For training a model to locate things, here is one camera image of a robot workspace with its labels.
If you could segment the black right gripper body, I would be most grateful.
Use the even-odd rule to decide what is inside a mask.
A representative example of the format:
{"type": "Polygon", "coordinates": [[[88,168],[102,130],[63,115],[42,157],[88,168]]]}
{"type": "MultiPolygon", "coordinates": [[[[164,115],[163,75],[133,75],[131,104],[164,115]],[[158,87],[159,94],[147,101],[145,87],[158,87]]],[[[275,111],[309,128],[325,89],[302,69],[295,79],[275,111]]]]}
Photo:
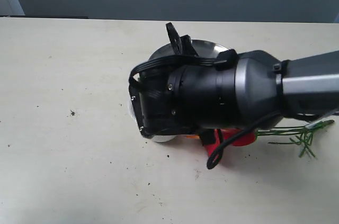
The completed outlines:
{"type": "Polygon", "coordinates": [[[134,67],[129,74],[129,95],[136,123],[142,137],[198,135],[201,126],[186,100],[184,88],[188,78],[201,70],[196,64],[146,65],[134,67]]]}

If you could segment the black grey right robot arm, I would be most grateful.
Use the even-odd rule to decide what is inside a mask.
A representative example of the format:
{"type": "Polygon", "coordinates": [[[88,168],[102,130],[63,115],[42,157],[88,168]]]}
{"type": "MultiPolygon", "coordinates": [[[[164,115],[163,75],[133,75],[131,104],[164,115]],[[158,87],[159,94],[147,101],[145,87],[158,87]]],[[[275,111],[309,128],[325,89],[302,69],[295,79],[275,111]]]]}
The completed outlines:
{"type": "Polygon", "coordinates": [[[129,94],[145,138],[312,121],[338,108],[338,52],[279,61],[262,50],[170,55],[136,66],[129,94]]]}

